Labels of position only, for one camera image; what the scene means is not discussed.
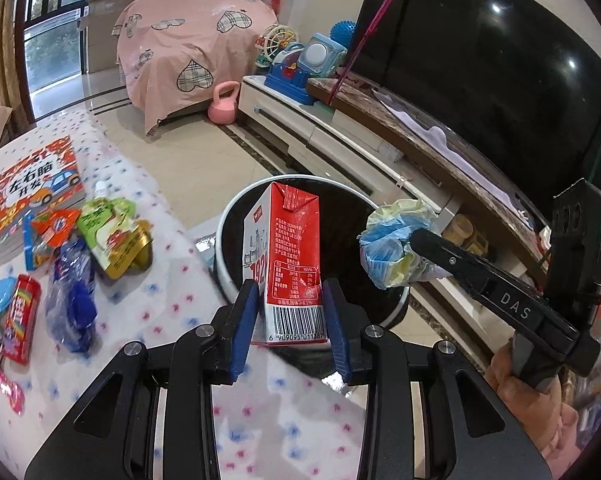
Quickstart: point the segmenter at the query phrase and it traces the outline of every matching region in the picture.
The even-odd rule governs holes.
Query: screw
[[[365,329],[365,334],[367,334],[369,337],[382,337],[384,333],[385,331],[383,328],[378,325],[369,325]]]
[[[141,350],[142,345],[137,341],[134,341],[133,343],[127,343],[125,345],[125,354],[129,356],[138,355],[140,354]]]
[[[214,328],[212,327],[212,325],[200,325],[197,329],[196,329],[196,335],[198,337],[209,337],[214,335]]]
[[[450,355],[456,351],[456,345],[454,345],[451,341],[438,341],[436,346],[443,354]]]

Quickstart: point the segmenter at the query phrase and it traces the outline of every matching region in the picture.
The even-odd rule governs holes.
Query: cartoon car
[[[31,207],[47,205],[52,199],[65,191],[69,186],[75,186],[80,182],[76,170],[66,170],[55,174],[43,187],[41,187],[29,201]]]

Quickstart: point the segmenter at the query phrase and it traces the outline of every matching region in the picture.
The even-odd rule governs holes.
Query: tv stand
[[[326,101],[333,81],[312,79],[308,90]],[[312,174],[353,187],[376,203],[420,198],[436,212],[441,231],[462,206],[480,222],[490,244],[500,249],[497,266],[516,276],[529,271],[543,282],[543,269],[532,265],[541,258],[535,236],[522,221],[465,182],[466,176],[459,176],[454,166],[440,160],[424,141],[362,92],[344,86],[333,108],[321,103],[307,106],[267,88],[264,76],[246,76],[239,108],[250,126],[262,133],[266,130],[286,156]],[[405,156],[394,160],[396,149]],[[491,351],[511,336],[508,326],[471,300],[453,279],[419,284],[411,293],[437,322],[459,326]]]

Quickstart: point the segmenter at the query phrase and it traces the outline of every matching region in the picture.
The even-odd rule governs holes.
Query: blue gripper pad
[[[229,376],[232,381],[237,380],[238,376],[245,370],[247,353],[249,352],[249,345],[252,341],[254,326],[256,325],[260,292],[258,291],[258,285],[256,283],[251,285],[250,288],[251,290],[249,291],[247,301],[245,301],[243,315],[236,328],[234,338],[232,339],[231,363],[229,365]]]
[[[327,336],[331,342],[333,362],[336,370],[343,377],[343,381],[349,383],[352,378],[351,364],[349,363],[349,341],[344,334],[343,324],[327,282],[323,284],[323,308],[325,310],[325,322],[327,323]]]

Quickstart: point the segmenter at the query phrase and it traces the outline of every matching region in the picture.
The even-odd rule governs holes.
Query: pink bedsheet
[[[272,23],[260,0],[136,0],[120,15],[118,59],[145,130],[212,97],[217,84],[241,81],[256,61],[254,43]]]

